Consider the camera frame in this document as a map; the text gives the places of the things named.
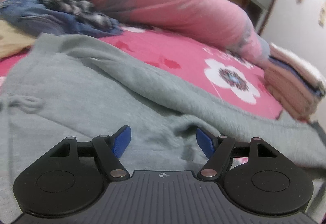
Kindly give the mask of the grey sweater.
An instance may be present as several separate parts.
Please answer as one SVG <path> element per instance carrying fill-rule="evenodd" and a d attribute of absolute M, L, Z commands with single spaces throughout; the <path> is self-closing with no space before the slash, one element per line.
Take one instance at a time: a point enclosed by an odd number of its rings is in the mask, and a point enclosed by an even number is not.
<path fill-rule="evenodd" d="M 20 215 L 15 178 L 62 139 L 131 128 L 128 171 L 198 170 L 196 127 L 246 142 L 261 137 L 314 179 L 325 178 L 325 140 L 284 113 L 252 115 L 115 46 L 85 35 L 42 34 L 1 87 L 1 220 Z"/>

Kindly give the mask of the stack of folded clothes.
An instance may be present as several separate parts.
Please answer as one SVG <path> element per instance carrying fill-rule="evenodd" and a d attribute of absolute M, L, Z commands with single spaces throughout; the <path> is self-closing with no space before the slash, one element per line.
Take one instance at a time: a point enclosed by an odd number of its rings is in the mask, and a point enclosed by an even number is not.
<path fill-rule="evenodd" d="M 283 108 L 300 121 L 309 121 L 325 98 L 325 77 L 292 51 L 270 44 L 264 71 L 267 90 Z"/>

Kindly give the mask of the pink floral bed blanket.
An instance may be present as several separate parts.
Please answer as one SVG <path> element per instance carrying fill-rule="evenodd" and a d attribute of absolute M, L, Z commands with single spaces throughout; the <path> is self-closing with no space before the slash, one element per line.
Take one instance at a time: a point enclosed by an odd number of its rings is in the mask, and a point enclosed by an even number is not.
<path fill-rule="evenodd" d="M 42 34 L 1 62 L 1 94 L 35 97 L 35 111 L 67 123 L 139 115 L 140 106 L 216 117 L 239 111 L 277 119 L 263 71 L 234 55 L 158 29 L 120 36 Z"/>

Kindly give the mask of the beige cloth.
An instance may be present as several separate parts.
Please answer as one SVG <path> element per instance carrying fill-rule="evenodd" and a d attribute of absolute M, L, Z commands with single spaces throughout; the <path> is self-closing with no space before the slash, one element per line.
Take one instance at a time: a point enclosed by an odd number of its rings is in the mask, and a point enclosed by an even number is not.
<path fill-rule="evenodd" d="M 2 19 L 0 35 L 0 58 L 15 55 L 26 47 L 31 47 L 36 41 L 36 37 L 22 32 Z"/>

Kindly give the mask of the black white patterned garment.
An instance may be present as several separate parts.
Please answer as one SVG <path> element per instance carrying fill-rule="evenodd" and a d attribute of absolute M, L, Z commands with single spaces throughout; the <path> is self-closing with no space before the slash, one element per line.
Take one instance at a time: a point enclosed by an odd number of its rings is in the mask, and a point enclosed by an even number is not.
<path fill-rule="evenodd" d="M 46 8 L 73 15 L 79 22 L 88 24 L 97 29 L 108 29 L 113 26 L 113 21 L 97 12 L 89 0 L 39 0 Z"/>

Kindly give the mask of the blue jeans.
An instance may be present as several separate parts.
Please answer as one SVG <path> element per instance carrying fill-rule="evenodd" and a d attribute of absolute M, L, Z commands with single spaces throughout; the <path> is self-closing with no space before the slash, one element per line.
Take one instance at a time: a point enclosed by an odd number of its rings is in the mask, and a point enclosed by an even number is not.
<path fill-rule="evenodd" d="M 118 21 L 105 17 L 105 26 L 79 21 L 74 15 L 53 11 L 39 0 L 6 0 L 1 2 L 1 18 L 10 25 L 33 36 L 41 33 L 80 34 L 94 38 L 116 36 L 123 30 Z"/>

